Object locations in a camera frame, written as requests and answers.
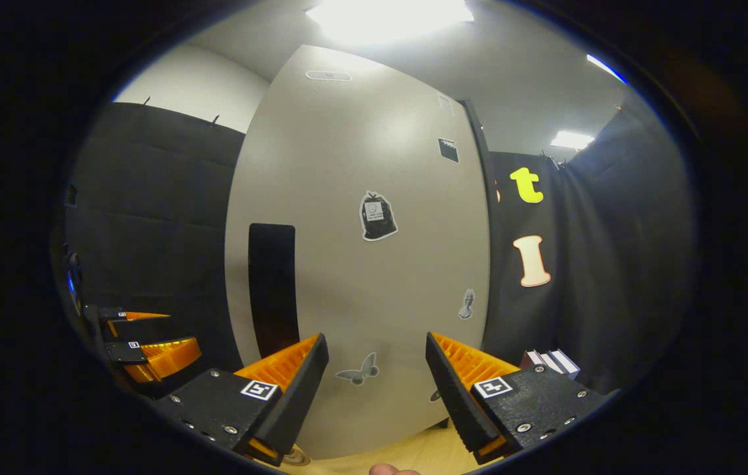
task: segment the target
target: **ceiling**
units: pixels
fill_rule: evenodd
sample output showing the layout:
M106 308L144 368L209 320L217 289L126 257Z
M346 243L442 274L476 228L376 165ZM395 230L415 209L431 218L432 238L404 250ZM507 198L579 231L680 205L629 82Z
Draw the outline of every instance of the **ceiling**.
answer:
M456 99L471 99L489 149L570 160L551 147L560 129L597 135L627 86L589 63L561 29L510 3L467 0L473 23L387 45L343 44L304 11L322 0L264 0L203 30L189 44L214 51L271 82L302 44L393 67Z

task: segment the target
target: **black fabric backdrop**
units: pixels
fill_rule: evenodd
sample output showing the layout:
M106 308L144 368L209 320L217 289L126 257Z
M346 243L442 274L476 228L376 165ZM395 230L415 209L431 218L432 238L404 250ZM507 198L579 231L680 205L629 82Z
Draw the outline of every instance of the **black fabric backdrop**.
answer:
M492 152L501 202L489 204L504 262L483 349L518 363L527 349L561 348L577 381L607 392L630 385L681 324L697 274L697 217L687 170L658 118L637 96L564 168L547 158ZM537 204L509 174L539 176ZM524 288L514 239L537 234L551 282Z
M178 112L111 103L70 179L78 197L66 208L66 240L80 257L85 300L171 315L203 354L186 377L242 367L224 285L224 223L244 137Z

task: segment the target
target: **black rectangle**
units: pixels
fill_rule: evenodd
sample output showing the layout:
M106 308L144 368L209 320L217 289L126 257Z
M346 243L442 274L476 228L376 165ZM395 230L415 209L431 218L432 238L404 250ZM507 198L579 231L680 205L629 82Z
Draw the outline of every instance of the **black rectangle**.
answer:
M184 330L173 317L135 319L135 321L112 321L113 328L123 342L139 342L140 345L175 342L194 337Z
M295 226L248 229L248 288L260 357L301 340L295 296Z

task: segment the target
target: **ceiling light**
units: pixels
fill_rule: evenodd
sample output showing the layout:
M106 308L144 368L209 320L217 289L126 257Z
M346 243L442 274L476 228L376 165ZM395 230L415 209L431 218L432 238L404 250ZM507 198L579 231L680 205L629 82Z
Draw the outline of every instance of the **ceiling light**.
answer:
M596 57L591 56L590 54L586 55L585 57L588 58L589 62L596 64L600 67L600 69L604 70L605 72L609 73L610 75L617 78L618 81L621 81L621 83L626 84L627 81L624 81L623 78L619 77L617 73L611 70L611 67L606 66L606 64L603 64L602 61L598 60Z
M474 21L464 0L328 0L307 16L345 42L389 42Z
M587 147L593 140L594 137L591 137L590 135L560 130L556 133L555 139L553 139L550 145L554 147L576 148L577 150L582 150L582 148Z

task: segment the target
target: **white wall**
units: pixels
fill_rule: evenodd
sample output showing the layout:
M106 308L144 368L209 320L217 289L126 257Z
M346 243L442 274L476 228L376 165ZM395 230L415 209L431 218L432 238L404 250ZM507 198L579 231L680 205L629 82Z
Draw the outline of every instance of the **white wall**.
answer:
M247 132L268 82L250 69L196 46L176 46L152 63L113 102L178 111Z

